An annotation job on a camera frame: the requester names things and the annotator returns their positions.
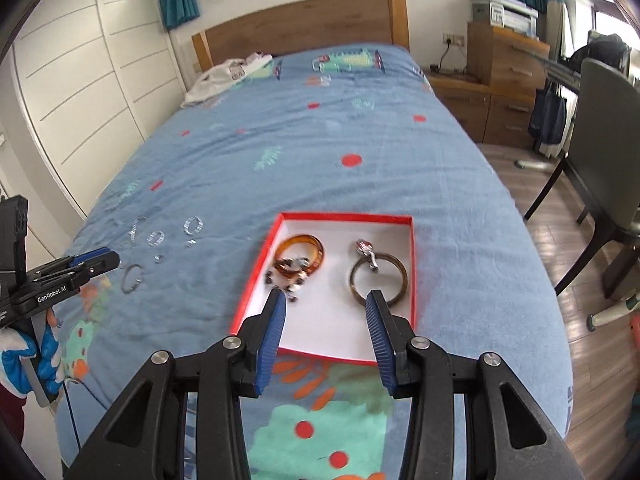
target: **wooden headboard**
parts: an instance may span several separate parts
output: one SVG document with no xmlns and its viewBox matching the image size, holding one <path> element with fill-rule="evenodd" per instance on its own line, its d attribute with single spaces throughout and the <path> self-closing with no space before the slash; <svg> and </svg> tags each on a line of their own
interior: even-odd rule
<svg viewBox="0 0 640 480">
<path fill-rule="evenodd" d="M 369 41 L 408 50 L 406 0 L 303 0 L 241 16 L 191 39 L 203 72 L 252 52 L 284 56 Z"/>
</svg>

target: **silver ring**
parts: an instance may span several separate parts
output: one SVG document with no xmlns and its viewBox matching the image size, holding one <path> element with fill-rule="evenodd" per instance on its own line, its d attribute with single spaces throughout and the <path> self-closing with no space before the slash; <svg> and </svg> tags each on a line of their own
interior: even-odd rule
<svg viewBox="0 0 640 480">
<path fill-rule="evenodd" d="M 125 288 L 125 284 L 126 284 L 126 281 L 127 281 L 127 276 L 136 267 L 140 269 L 140 277 L 136 278 L 135 283 L 133 283 L 129 288 Z M 123 293 L 124 294 L 131 294 L 134 290 L 136 290 L 140 286 L 140 283 L 143 282 L 144 278 L 145 278 L 145 269 L 144 269 L 143 266 L 141 266 L 139 264 L 132 264 L 129 267 L 127 267 L 127 270 L 124 271 L 124 276 L 122 277 L 122 291 L 123 291 Z"/>
<path fill-rule="evenodd" d="M 191 224 L 193 222 L 197 222 L 198 225 L 197 227 L 191 231 Z M 184 232 L 187 233 L 189 236 L 193 236 L 198 234 L 200 231 L 202 231 L 202 220 L 200 220 L 199 217 L 197 216 L 190 216 L 189 218 L 187 218 L 184 221 Z"/>
<path fill-rule="evenodd" d="M 162 231 L 153 231 L 149 235 L 149 238 L 146 239 L 146 241 L 149 243 L 150 246 L 156 247 L 156 246 L 160 245 L 164 241 L 164 233 Z"/>
<path fill-rule="evenodd" d="M 131 226 L 131 229 L 129 231 L 129 239 L 131 240 L 131 247 L 133 247 L 133 245 L 136 242 L 136 232 L 138 231 L 138 226 L 140 225 L 140 222 L 145 220 L 146 220 L 145 216 L 139 216 L 133 221 L 133 225 Z"/>
</svg>

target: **wooden floor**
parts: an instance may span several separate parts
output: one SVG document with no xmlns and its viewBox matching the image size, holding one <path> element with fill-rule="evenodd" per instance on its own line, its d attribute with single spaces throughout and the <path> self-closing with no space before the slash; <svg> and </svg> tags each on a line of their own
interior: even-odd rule
<svg viewBox="0 0 640 480">
<path fill-rule="evenodd" d="M 520 170 L 513 161 L 543 159 L 501 146 L 481 145 L 480 149 L 524 214 L 549 174 Z M 527 223 L 554 285 L 593 234 L 591 218 L 581 226 L 575 222 L 582 208 L 563 176 Z M 586 328 L 587 315 L 612 304 L 604 299 L 600 278 L 619 250 L 615 242 L 607 244 L 558 297 L 574 368 L 574 411 L 566 442 L 587 480 L 607 479 L 628 451 L 624 424 L 638 384 L 638 353 L 628 318 L 593 333 Z"/>
</svg>

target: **bag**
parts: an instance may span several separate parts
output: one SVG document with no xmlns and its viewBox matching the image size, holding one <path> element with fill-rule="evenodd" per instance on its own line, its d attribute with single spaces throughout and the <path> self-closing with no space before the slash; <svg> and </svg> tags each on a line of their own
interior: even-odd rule
<svg viewBox="0 0 640 480">
<path fill-rule="evenodd" d="M 184 95 L 182 108 L 197 105 L 213 96 L 222 94 L 236 83 L 260 70 L 271 61 L 268 54 L 251 54 L 246 59 L 227 59 L 203 73 L 191 90 Z"/>
<path fill-rule="evenodd" d="M 542 90 L 536 90 L 536 103 L 529 121 L 529 134 L 536 142 L 560 144 L 566 124 L 566 99 L 560 85 L 547 82 Z"/>
<path fill-rule="evenodd" d="M 603 62 L 610 67 L 620 70 L 620 65 L 628 51 L 628 45 L 617 34 L 601 36 L 582 48 L 579 48 L 569 59 L 562 59 L 561 63 L 574 72 L 580 73 L 582 62 L 590 57 Z"/>
</svg>

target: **wooden dresser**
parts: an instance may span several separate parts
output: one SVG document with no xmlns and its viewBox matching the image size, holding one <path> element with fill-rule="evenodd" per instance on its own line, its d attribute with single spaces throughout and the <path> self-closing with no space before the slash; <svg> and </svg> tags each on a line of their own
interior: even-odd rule
<svg viewBox="0 0 640 480">
<path fill-rule="evenodd" d="M 530 148 L 527 132 L 545 71 L 527 52 L 549 46 L 512 30 L 468 24 L 467 77 L 430 75 L 433 91 L 475 142 Z"/>
</svg>

